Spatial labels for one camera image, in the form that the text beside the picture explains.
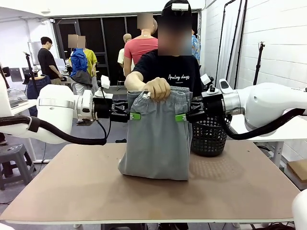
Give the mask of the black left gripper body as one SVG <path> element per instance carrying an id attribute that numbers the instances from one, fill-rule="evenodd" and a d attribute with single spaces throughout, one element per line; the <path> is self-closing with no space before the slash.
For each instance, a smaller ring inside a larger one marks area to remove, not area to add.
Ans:
<path id="1" fill-rule="evenodd" d="M 113 115 L 114 100 L 108 98 L 93 98 L 93 118 L 110 118 Z"/>

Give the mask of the person's right hand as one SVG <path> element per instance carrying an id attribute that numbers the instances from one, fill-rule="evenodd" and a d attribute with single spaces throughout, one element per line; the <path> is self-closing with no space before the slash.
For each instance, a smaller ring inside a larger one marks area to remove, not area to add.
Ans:
<path id="1" fill-rule="evenodd" d="M 150 98 L 154 101 L 165 100 L 171 93 L 170 85 L 164 78 L 155 78 L 147 82 L 143 90 L 150 93 Z"/>

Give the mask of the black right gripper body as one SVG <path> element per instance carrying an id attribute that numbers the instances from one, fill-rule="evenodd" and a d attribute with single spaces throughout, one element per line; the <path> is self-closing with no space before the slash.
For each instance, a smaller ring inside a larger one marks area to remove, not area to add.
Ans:
<path id="1" fill-rule="evenodd" d="M 223 94 L 221 92 L 214 94 L 202 92 L 202 102 L 207 114 L 218 117 L 224 116 L 224 102 Z"/>

